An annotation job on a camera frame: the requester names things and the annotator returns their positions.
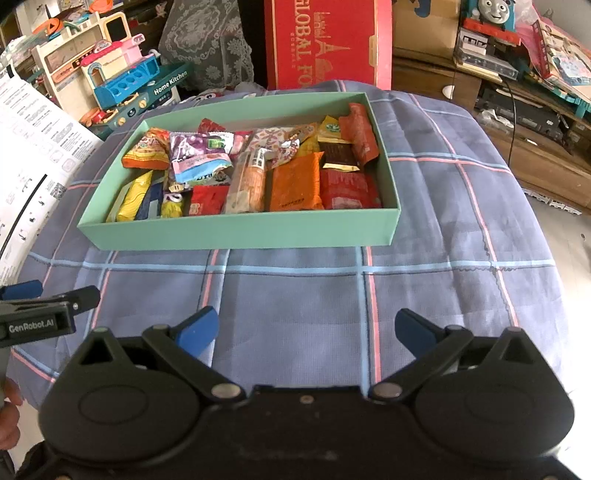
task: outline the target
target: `white paper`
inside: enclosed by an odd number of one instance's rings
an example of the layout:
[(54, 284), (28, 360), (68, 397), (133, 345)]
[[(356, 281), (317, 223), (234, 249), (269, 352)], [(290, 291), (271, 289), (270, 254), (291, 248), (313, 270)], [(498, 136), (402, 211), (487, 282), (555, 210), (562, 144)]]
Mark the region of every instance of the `white paper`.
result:
[(16, 281), (72, 177), (101, 144), (27, 82), (0, 85), (0, 286)]

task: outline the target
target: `green box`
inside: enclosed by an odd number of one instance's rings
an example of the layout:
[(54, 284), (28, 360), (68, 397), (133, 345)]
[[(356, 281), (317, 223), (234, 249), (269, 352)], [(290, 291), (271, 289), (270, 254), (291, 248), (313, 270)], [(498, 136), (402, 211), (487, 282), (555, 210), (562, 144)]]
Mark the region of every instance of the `green box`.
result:
[[(150, 127), (196, 131), (203, 118), (229, 131), (321, 122), (366, 106), (378, 140), (376, 179), (382, 209), (242, 213), (105, 223), (120, 189), (137, 176), (121, 157)], [(101, 250), (198, 250), (214, 248), (354, 247), (390, 245), (400, 216), (394, 177), (365, 93), (293, 93), (228, 100), (144, 120), (113, 161), (86, 207), (78, 228)]]

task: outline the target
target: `qr code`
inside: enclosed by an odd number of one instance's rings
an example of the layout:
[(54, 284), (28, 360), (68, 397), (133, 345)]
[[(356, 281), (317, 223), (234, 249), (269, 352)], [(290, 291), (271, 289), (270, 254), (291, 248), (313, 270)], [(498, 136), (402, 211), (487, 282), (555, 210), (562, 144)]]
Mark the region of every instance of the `qr code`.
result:
[(55, 199), (60, 200), (65, 192), (66, 187), (64, 187), (61, 183), (56, 183), (49, 194)]

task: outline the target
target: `red toy base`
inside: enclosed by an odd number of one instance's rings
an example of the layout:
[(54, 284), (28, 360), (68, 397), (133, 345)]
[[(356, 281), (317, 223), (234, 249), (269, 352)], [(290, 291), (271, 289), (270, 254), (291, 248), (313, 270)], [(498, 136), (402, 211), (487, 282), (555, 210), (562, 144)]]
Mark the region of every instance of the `red toy base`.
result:
[(484, 35), (498, 38), (499, 40), (507, 41), (516, 47), (521, 45), (521, 39), (515, 32), (503, 31), (500, 28), (493, 27), (492, 25), (482, 24), (478, 20), (473, 20), (472, 18), (465, 18), (463, 26), (464, 28), (472, 30), (473, 32), (482, 33)]

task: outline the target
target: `gray lace fabric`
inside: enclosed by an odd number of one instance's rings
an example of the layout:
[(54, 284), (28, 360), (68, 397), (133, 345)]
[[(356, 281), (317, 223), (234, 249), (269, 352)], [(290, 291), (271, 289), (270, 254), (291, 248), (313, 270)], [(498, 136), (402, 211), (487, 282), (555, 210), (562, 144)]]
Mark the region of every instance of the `gray lace fabric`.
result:
[(199, 91), (252, 82), (252, 49), (237, 0), (174, 0), (160, 40), (163, 63), (194, 64), (186, 86)]

